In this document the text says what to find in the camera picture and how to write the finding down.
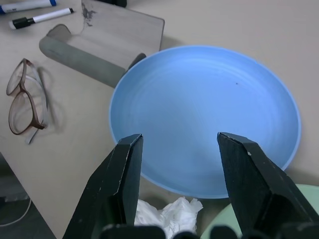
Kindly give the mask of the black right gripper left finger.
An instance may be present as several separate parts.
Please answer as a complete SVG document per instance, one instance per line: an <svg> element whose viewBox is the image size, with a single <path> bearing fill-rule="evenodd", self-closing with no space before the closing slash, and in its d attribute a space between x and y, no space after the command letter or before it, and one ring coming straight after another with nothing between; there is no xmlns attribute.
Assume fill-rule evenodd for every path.
<svg viewBox="0 0 319 239"><path fill-rule="evenodd" d="M143 136L120 139L90 176L62 239L98 239L108 225L134 225Z"/></svg>

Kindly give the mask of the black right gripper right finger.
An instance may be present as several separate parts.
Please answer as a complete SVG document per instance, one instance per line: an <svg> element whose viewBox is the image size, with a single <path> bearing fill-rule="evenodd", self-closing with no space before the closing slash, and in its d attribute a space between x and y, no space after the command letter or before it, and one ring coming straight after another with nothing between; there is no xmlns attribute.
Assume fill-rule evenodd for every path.
<svg viewBox="0 0 319 239"><path fill-rule="evenodd" d="M258 143L226 132L217 142L242 236L319 237L319 214Z"/></svg>

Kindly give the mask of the pale green round plate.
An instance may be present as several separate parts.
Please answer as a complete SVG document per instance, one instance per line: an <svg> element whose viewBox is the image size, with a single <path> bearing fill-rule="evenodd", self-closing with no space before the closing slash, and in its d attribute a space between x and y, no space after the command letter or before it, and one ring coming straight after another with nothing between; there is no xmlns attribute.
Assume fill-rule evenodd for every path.
<svg viewBox="0 0 319 239"><path fill-rule="evenodd" d="M319 215L319 186L297 184L297 187ZM238 237L242 235L231 204L226 206L212 220L200 238L209 239L210 232L215 226L228 226L236 233Z"/></svg>

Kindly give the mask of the white tissue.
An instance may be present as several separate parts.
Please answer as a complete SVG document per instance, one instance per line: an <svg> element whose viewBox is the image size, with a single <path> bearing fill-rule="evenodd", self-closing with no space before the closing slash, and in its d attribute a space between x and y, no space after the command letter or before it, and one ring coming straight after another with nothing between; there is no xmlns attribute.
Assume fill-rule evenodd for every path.
<svg viewBox="0 0 319 239"><path fill-rule="evenodd" d="M197 215L202 209L203 205L197 199L188 201L180 197L161 210L139 199L134 225L158 226L164 231L167 239L172 239L181 232L195 233Z"/></svg>

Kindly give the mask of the grey rectangular block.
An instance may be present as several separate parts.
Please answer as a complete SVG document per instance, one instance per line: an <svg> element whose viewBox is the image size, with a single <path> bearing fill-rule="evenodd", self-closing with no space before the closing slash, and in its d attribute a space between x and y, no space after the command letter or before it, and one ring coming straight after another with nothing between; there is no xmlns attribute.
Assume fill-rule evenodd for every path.
<svg viewBox="0 0 319 239"><path fill-rule="evenodd" d="M83 30L51 29L40 51L73 70L115 88L127 71L160 50L162 18L98 0L82 0Z"/></svg>

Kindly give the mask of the white marker with blue cap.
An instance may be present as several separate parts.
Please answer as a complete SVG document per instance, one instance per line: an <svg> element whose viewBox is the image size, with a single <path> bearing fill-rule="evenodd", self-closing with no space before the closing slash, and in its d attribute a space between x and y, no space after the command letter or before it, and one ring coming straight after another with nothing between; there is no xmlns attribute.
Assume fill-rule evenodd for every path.
<svg viewBox="0 0 319 239"><path fill-rule="evenodd" d="M56 5L56 0L28 0L24 2L0 4L0 14L7 14L37 8L46 8Z"/></svg>

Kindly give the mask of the brown framed eyeglasses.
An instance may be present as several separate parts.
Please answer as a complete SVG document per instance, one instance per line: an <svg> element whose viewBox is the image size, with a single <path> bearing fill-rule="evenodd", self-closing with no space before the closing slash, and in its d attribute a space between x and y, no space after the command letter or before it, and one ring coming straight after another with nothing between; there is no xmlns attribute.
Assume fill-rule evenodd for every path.
<svg viewBox="0 0 319 239"><path fill-rule="evenodd" d="M8 125L14 135L27 134L31 144L39 130L48 126L48 101L45 87L35 65L23 58L13 71L6 88L13 97Z"/></svg>

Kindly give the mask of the blue round plate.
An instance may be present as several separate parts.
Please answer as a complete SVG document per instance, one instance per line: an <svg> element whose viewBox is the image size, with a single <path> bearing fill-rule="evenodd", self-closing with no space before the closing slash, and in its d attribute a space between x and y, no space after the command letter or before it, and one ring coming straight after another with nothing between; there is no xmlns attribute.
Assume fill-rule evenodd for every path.
<svg viewBox="0 0 319 239"><path fill-rule="evenodd" d="M133 66L109 108L115 142L144 138L141 175L184 196L228 196L219 132L246 137L281 169L301 140L297 104L285 84L256 60L220 47L181 46Z"/></svg>

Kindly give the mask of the white marker with black cap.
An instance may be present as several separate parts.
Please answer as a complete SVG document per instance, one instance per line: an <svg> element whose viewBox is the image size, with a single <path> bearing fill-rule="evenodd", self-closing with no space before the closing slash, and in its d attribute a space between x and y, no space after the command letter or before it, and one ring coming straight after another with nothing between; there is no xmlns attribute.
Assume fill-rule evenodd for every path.
<svg viewBox="0 0 319 239"><path fill-rule="evenodd" d="M53 12L42 14L39 16L34 16L32 18L23 17L23 18L14 19L9 21L8 24L11 29L21 29L21 28L29 27L39 22L63 17L73 13L74 13L74 10L72 8L64 8L61 10L53 11Z"/></svg>

